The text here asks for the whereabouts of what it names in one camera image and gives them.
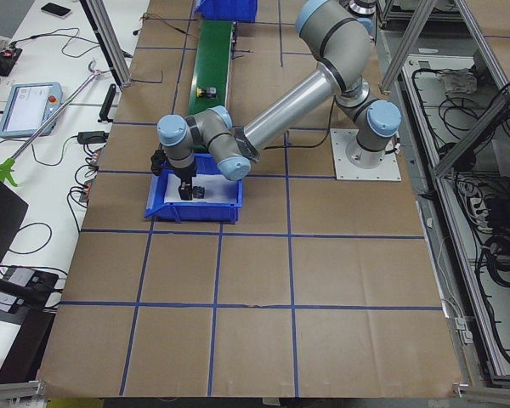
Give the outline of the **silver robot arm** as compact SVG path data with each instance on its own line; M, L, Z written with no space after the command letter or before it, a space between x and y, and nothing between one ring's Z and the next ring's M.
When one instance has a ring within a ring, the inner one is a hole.
M362 76L371 53L366 27L337 1L307 1L295 28L316 67L246 126L233 129L222 105L187 117L165 115L157 123L160 147L151 157L151 171L156 176L172 171L180 180L181 199L194 195L195 146L207 148L226 179L241 180L273 139L329 98L358 128L352 163L377 167L400 127L401 114L396 105L377 98Z

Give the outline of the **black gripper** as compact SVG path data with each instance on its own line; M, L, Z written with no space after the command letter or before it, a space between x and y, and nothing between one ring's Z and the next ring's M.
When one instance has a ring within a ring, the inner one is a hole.
M192 179L196 176L196 162L193 161L186 167L173 167L173 173L181 180L178 193L182 201L193 200Z

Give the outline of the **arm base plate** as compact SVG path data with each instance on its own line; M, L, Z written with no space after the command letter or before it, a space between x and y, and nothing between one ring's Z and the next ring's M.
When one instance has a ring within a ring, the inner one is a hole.
M339 181L400 182L400 168L392 143L384 150L370 152L361 148L357 129L332 128L331 148L335 176Z

